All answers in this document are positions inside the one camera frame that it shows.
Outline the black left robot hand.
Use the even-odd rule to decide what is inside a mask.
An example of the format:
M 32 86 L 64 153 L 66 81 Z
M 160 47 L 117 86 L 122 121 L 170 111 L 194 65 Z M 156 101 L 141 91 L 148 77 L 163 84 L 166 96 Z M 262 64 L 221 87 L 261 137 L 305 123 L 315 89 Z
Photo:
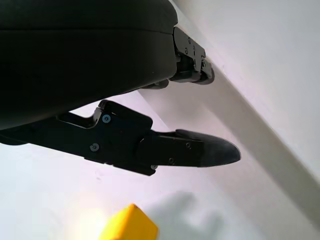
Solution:
M 0 141 L 33 144 L 151 176 L 241 159 L 231 142 L 178 129 L 110 97 L 169 82 L 211 84 L 205 50 L 167 0 L 3 0 Z

